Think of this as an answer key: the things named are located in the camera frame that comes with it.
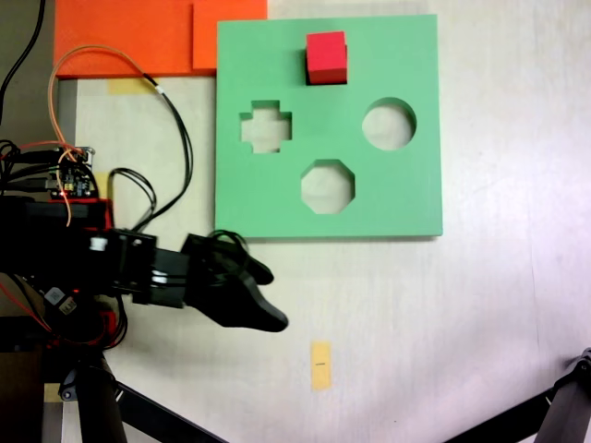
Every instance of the black metal leg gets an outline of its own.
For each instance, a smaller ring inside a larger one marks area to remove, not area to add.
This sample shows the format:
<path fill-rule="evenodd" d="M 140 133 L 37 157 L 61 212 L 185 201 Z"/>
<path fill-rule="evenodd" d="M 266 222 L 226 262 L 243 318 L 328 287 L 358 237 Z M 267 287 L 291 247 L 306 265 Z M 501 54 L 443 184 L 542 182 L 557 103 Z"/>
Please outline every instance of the black metal leg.
<path fill-rule="evenodd" d="M 525 440 L 541 427 L 553 395 L 553 390 L 548 389 L 446 443 L 518 443 Z"/>
<path fill-rule="evenodd" d="M 161 443 L 228 443 L 122 383 L 117 397 L 123 421 Z"/>
<path fill-rule="evenodd" d="M 127 443 L 110 374 L 81 367 L 76 383 L 84 443 Z"/>
<path fill-rule="evenodd" d="M 574 379 L 556 392 L 535 443 L 583 443 L 590 418 L 591 397 Z"/>

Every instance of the octagonal hole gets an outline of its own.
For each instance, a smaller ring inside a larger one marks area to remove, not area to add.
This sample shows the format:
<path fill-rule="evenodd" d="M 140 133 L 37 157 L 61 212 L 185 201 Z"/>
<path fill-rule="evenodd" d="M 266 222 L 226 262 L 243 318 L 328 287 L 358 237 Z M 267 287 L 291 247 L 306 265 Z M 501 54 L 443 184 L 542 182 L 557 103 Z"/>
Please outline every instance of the octagonal hole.
<path fill-rule="evenodd" d="M 338 214 L 355 198 L 355 175 L 339 160 L 316 160 L 302 175 L 302 199 L 317 214 Z"/>
<path fill-rule="evenodd" d="M 402 100 L 381 99 L 369 106 L 361 128 L 368 142 L 376 148 L 398 150 L 415 136 L 415 112 Z"/>

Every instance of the wooden surface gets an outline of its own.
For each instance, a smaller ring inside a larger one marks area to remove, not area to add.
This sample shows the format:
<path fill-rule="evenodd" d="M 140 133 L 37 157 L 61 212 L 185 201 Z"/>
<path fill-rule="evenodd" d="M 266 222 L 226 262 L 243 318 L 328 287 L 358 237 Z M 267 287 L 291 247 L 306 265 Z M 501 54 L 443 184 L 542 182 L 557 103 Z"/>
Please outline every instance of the wooden surface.
<path fill-rule="evenodd" d="M 38 14 L 39 0 L 0 1 L 0 84 L 29 43 Z M 47 80 L 52 71 L 53 33 L 54 1 L 49 0 L 39 39 L 6 90 L 0 139 L 8 138 L 22 144 L 52 136 L 47 113 Z M 4 276 L 0 279 L 18 293 L 8 279 Z M 0 316 L 21 315 L 23 312 L 0 294 Z M 40 357 L 41 351 L 0 353 L 0 435 L 3 441 L 38 443 L 42 437 Z"/>
<path fill-rule="evenodd" d="M 286 332 L 130 305 L 128 338 L 107 355 L 124 383 L 234 443 L 444 441 L 547 388 L 590 344 L 591 4 L 361 3 L 271 0 L 270 17 L 439 15 L 443 237 L 258 242 Z M 178 248 L 212 227 L 215 83 L 163 86 L 196 172 L 149 232 Z M 97 170 L 133 166 L 170 197 L 182 170 L 172 118 L 156 97 L 106 91 L 78 85 L 76 142 L 98 151 Z M 117 221 L 129 226 L 143 205 L 122 185 Z M 313 341 L 332 345 L 326 390 L 311 387 Z"/>

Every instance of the green foam board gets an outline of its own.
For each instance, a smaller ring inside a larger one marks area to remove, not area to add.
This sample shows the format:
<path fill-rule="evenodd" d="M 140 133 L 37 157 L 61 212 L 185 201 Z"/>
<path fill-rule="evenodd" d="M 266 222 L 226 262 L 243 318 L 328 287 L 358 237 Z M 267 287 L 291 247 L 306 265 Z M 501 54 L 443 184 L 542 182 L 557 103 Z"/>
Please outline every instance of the green foam board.
<path fill-rule="evenodd" d="M 346 34 L 347 84 L 308 86 L 306 35 L 331 30 Z M 251 238 L 442 234 L 435 16 L 231 21 L 218 39 L 217 229 Z M 416 119 L 411 141 L 392 151 L 362 131 L 371 106 L 389 99 Z M 292 117 L 277 153 L 241 141 L 241 119 L 265 102 Z M 301 179 L 336 161 L 355 177 L 355 198 L 318 214 Z"/>

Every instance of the yellow tape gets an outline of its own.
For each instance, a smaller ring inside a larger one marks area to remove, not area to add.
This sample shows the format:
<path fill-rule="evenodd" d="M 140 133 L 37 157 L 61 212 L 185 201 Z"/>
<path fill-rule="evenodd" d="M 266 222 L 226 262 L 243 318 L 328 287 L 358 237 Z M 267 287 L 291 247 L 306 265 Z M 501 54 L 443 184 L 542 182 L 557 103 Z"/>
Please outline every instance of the yellow tape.
<path fill-rule="evenodd" d="M 99 198 L 107 198 L 107 180 L 109 173 L 94 173 L 96 184 L 99 186 Z"/>
<path fill-rule="evenodd" d="M 328 341 L 312 342 L 312 389 L 331 387 L 331 344 Z"/>
<path fill-rule="evenodd" d="M 153 94 L 154 87 L 145 78 L 108 78 L 107 93 L 109 95 Z"/>
<path fill-rule="evenodd" d="M 62 401 L 57 393 L 59 391 L 59 383 L 45 383 L 45 397 L 46 403 L 59 403 Z"/>

